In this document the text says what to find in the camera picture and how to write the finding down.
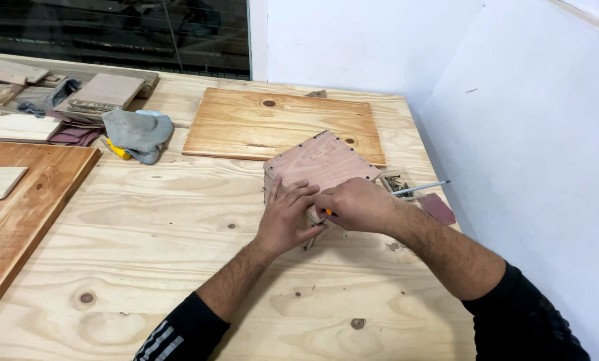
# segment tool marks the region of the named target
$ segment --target screwdriver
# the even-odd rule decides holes
[[[441,182],[435,182],[435,183],[431,183],[429,185],[423,185],[423,186],[417,186],[417,187],[413,187],[413,188],[407,188],[406,190],[399,190],[399,191],[395,191],[395,192],[391,192],[392,195],[398,195],[398,194],[402,194],[402,193],[409,193],[409,192],[413,192],[413,191],[418,191],[418,190],[423,190],[425,188],[429,188],[429,187],[435,187],[435,186],[441,186],[441,185],[445,185],[447,183],[451,183],[450,180],[444,180]],[[327,209],[327,214],[330,216],[333,214],[333,211],[330,209]]]

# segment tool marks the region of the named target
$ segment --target right hand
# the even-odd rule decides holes
[[[360,177],[349,179],[316,197],[315,208],[320,217],[347,231],[389,234],[400,204],[384,188]]]

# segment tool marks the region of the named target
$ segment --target wooden workbench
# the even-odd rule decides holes
[[[159,76],[152,97],[129,110],[172,118],[160,161],[124,161],[95,141],[103,157],[0,301],[0,359],[130,360],[167,313],[254,237],[262,162],[181,155],[201,96],[207,87],[320,89]],[[387,163],[406,167],[417,185],[437,181],[403,97],[327,95],[370,103]],[[440,187],[432,191],[444,199]],[[84,293],[93,300],[84,303]],[[308,252],[284,254],[240,315],[212,358],[475,358],[471,315],[408,249],[378,234],[336,230]],[[361,330],[354,318],[366,319]]]

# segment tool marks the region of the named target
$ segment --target striped sleeve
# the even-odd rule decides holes
[[[193,292],[152,331],[133,361],[206,360],[229,327]]]

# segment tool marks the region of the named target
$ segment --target rag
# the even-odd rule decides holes
[[[127,112],[121,109],[101,115],[112,144],[145,164],[159,158],[161,144],[172,134],[170,118],[160,112]]]
[[[24,101],[16,107],[17,111],[43,118],[47,111],[61,104],[68,96],[79,90],[81,82],[74,78],[63,79],[57,86],[44,96],[33,101]]]

